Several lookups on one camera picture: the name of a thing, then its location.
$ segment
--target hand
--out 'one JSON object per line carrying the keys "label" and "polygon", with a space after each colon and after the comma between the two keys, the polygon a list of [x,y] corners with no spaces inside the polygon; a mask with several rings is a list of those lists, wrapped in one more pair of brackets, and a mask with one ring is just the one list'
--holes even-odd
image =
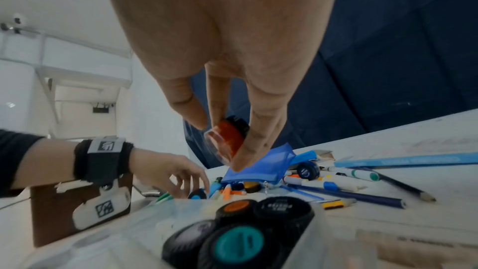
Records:
{"label": "hand", "polygon": [[[164,189],[174,198],[188,197],[191,178],[193,191],[200,188],[201,179],[206,193],[209,193],[209,179],[204,169],[182,155],[134,148],[129,156],[129,169],[143,184]],[[172,175],[178,181],[176,185],[170,180]]]}
{"label": "hand", "polygon": [[171,107],[198,129],[207,116],[189,77],[206,66],[212,125],[225,118],[231,78],[247,84],[250,131],[231,167],[263,157],[324,36],[334,0],[112,0],[131,47]]}

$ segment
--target table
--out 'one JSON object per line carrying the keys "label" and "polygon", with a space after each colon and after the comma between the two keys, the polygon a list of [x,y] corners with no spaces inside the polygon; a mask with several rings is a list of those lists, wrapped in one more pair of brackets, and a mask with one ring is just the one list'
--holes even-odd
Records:
{"label": "table", "polygon": [[[301,148],[295,152],[328,149],[333,151],[335,158],[342,158],[393,148],[405,142],[441,137],[478,137],[478,110]],[[381,173],[429,192],[437,198],[437,202],[421,201],[384,182],[368,182],[369,188],[361,190],[361,193],[402,198],[409,207],[402,210],[358,202],[348,208],[326,211],[329,224],[336,236],[343,239],[353,238],[356,229],[367,229],[478,244],[477,168],[478,165],[460,165],[383,169]],[[207,176],[214,181],[216,177],[224,176],[226,170],[226,167],[209,169]],[[247,197],[262,199],[265,194],[256,193]],[[2,267],[11,268],[34,250],[29,202],[0,211],[0,223]]]}

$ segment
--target blue pen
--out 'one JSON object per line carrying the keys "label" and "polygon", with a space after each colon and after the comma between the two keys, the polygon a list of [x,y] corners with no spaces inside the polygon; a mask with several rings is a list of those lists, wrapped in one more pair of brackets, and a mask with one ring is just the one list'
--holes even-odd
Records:
{"label": "blue pen", "polygon": [[288,190],[288,191],[290,191],[290,192],[295,192],[295,193],[298,193],[298,194],[301,194],[301,195],[305,195],[305,196],[308,196],[308,197],[311,197],[311,198],[315,198],[315,199],[318,199],[318,200],[325,200],[324,198],[321,198],[321,197],[318,197],[318,196],[316,196],[316,195],[313,195],[313,194],[304,192],[304,191],[302,191],[302,190],[290,188],[290,187],[287,187],[287,186],[285,186],[285,185],[280,185],[279,187],[282,188],[282,189]]}

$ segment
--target blue pouch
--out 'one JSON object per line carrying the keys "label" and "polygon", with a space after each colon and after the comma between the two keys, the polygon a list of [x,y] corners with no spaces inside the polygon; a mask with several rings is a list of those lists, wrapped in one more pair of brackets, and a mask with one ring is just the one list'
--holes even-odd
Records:
{"label": "blue pouch", "polygon": [[232,169],[229,168],[221,182],[267,181],[275,185],[280,182],[294,158],[295,154],[292,147],[289,143],[286,143],[282,146],[271,149],[253,166],[247,167],[241,172],[233,172]]}

